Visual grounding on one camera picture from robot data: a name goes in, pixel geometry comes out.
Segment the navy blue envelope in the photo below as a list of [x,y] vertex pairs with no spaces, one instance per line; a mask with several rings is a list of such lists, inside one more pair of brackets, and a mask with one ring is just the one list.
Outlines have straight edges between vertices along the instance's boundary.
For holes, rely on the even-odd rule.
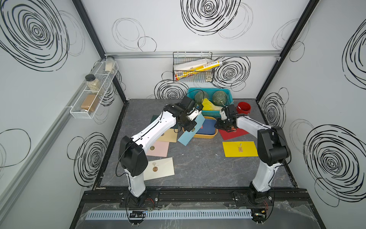
[[216,133],[215,119],[205,119],[201,128],[197,131],[199,135],[214,135]]

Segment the yellow envelope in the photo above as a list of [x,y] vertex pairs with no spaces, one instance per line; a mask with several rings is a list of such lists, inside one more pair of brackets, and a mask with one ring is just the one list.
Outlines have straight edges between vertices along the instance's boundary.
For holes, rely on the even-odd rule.
[[225,157],[258,157],[253,141],[223,142]]

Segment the light blue envelope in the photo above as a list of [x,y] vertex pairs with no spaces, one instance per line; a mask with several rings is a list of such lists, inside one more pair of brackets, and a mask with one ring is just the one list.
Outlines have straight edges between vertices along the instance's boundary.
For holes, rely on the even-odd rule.
[[195,134],[199,131],[199,129],[202,127],[203,123],[205,121],[205,118],[202,114],[200,114],[195,122],[195,126],[193,127],[193,129],[191,131],[185,131],[179,138],[178,138],[178,142],[180,142],[181,144],[183,144],[184,146],[187,146],[189,144],[189,142],[193,139],[193,137],[195,136]]

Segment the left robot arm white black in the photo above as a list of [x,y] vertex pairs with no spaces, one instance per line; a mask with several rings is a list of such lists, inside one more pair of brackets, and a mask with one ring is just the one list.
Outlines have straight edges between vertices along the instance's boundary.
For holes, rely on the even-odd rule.
[[185,131],[197,130],[203,104],[185,96],[179,103],[165,105],[161,114],[138,134],[120,141],[119,162],[129,181],[129,191],[139,199],[146,190],[144,171],[148,167],[147,151],[171,127],[178,124]]

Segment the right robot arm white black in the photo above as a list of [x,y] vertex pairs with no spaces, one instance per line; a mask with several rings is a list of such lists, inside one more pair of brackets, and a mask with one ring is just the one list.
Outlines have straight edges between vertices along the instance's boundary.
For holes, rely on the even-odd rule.
[[262,124],[245,114],[239,114],[234,105],[221,109],[215,127],[227,132],[240,128],[257,138],[257,152],[261,162],[255,178],[250,183],[248,200],[253,205],[261,204],[269,196],[277,170],[284,165],[291,154],[283,129],[279,126]]

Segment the yellow white box in basket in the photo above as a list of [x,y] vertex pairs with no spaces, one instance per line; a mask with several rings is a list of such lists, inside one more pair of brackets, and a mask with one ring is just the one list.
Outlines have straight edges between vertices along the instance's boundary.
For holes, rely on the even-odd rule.
[[175,81],[187,82],[211,82],[213,80],[213,70],[222,65],[221,61],[211,59],[199,59],[173,66],[173,79]]

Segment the red envelope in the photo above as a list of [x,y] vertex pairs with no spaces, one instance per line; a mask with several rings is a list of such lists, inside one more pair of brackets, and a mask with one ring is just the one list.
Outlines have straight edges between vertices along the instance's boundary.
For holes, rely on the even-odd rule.
[[218,131],[224,141],[249,134],[247,131],[240,129],[240,128],[238,128],[232,132],[227,132],[227,131],[221,130],[221,129]]

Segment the teal plastic basket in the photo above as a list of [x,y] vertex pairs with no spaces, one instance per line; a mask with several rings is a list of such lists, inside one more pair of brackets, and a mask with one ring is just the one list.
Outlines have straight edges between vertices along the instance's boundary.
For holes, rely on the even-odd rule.
[[[221,88],[189,88],[188,92],[187,92],[187,96],[191,99],[194,99],[195,95],[201,90],[208,94],[208,97],[209,97],[208,99],[211,102],[213,102],[213,95],[214,95],[215,92],[223,91],[223,92],[226,93],[226,103],[228,105],[234,103],[231,92],[228,89],[221,89]],[[203,116],[214,117],[214,118],[221,117],[220,111],[205,111],[205,110],[203,110],[202,115]]]

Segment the red cup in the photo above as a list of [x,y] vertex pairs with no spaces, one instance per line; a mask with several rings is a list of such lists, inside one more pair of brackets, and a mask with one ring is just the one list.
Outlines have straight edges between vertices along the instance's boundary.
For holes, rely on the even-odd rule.
[[251,105],[247,102],[240,102],[236,107],[237,113],[248,115],[251,112]]

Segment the left green melon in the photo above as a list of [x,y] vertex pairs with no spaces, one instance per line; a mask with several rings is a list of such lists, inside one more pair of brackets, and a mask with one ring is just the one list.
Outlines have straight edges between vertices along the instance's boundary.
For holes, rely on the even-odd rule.
[[202,104],[205,99],[209,99],[209,95],[206,91],[199,90],[194,96],[194,100],[197,104]]

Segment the green melon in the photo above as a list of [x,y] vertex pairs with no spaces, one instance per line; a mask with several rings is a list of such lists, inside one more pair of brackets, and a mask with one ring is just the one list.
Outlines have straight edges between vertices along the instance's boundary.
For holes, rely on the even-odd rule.
[[206,91],[199,90],[194,96],[194,100],[197,104],[202,104],[205,99],[209,99],[209,95]]
[[213,94],[212,102],[215,106],[226,106],[226,105],[228,105],[227,94],[224,91],[216,91]]

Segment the dark green envelope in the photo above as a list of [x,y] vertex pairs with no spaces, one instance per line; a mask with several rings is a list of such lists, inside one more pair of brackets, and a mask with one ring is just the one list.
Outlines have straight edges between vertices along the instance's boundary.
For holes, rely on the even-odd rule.
[[153,121],[155,121],[159,117],[160,117],[159,115],[153,115],[152,118],[151,118],[150,123],[152,123]]

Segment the tan kraft envelope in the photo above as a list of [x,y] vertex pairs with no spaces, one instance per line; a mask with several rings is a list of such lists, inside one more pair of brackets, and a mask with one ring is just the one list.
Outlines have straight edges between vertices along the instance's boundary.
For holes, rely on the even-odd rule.
[[157,139],[157,141],[176,143],[177,142],[177,136],[178,136],[178,129],[171,129],[170,128],[167,131],[165,131]]

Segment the yellow cabbage toy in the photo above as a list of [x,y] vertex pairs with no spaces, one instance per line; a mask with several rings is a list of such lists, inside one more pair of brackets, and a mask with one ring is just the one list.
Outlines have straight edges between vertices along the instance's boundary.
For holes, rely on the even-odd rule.
[[223,109],[222,106],[216,106],[207,98],[204,98],[202,101],[203,111],[221,111]]

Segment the right green melon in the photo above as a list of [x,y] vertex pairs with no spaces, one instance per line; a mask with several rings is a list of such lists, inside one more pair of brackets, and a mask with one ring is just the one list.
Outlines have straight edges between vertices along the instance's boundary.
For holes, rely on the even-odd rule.
[[216,91],[213,94],[212,102],[215,106],[226,106],[226,105],[228,105],[227,94],[224,91]]

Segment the pink envelope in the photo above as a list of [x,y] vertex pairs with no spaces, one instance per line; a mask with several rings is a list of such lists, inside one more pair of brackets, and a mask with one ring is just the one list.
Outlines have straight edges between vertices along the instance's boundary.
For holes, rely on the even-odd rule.
[[156,156],[156,157],[167,157],[169,149],[169,142],[156,141],[153,145],[150,146],[147,156]]

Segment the cream white envelope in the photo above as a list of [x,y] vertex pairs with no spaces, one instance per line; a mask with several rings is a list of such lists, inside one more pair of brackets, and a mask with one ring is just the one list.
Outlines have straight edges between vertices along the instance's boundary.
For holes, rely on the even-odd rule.
[[149,161],[144,171],[144,181],[175,175],[173,158]]

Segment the clear jar far shelf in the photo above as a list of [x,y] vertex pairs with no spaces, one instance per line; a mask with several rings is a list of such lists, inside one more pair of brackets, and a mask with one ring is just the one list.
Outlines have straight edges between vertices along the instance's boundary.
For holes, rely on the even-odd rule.
[[115,64],[115,58],[111,55],[108,55],[106,58],[105,58],[105,71],[107,73],[110,73],[113,71],[113,68],[114,68],[114,64]]

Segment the jar with black lid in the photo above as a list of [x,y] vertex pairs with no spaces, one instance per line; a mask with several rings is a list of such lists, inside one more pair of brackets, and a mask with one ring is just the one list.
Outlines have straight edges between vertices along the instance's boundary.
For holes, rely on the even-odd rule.
[[95,77],[94,74],[88,74],[85,76],[86,84],[90,91],[92,91],[94,94],[97,94],[100,92],[100,89],[102,87],[100,81]]

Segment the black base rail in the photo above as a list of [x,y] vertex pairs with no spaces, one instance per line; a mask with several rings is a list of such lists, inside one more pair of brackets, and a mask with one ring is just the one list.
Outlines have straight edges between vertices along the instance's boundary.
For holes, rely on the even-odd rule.
[[99,189],[87,191],[83,194],[79,207],[85,204],[113,204],[122,207],[158,208],[168,203],[185,202],[232,202],[237,206],[247,206],[257,200],[269,201],[272,197],[279,200],[303,200],[309,199],[310,195],[305,189],[272,188],[265,194],[255,194],[250,187],[239,188],[147,188],[139,197],[133,197],[126,188]]

